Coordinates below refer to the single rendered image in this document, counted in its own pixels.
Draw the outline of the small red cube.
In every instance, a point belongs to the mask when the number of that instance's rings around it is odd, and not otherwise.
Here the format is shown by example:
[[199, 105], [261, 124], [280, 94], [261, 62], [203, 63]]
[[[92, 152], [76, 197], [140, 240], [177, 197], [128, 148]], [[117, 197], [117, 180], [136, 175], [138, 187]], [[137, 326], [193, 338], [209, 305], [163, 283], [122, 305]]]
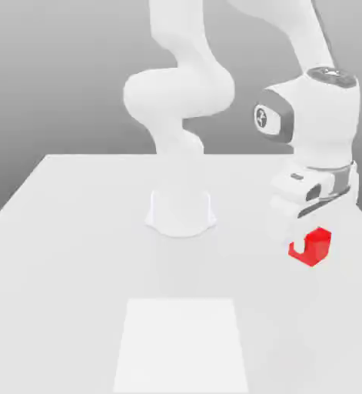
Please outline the small red cube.
[[292, 242], [288, 248], [288, 255], [313, 267], [327, 257], [330, 241], [331, 232], [317, 227], [304, 237], [304, 251], [302, 253], [294, 249], [294, 243]]

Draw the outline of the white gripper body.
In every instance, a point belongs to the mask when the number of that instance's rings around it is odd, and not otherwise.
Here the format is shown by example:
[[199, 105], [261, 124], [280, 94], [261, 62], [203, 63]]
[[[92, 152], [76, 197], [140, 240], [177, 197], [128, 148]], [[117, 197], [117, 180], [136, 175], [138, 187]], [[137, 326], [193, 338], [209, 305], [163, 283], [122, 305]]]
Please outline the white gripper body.
[[329, 227], [346, 209], [358, 200], [358, 187], [348, 186], [341, 192], [326, 194], [321, 186], [284, 190], [270, 187], [269, 236], [290, 244], [317, 227]]

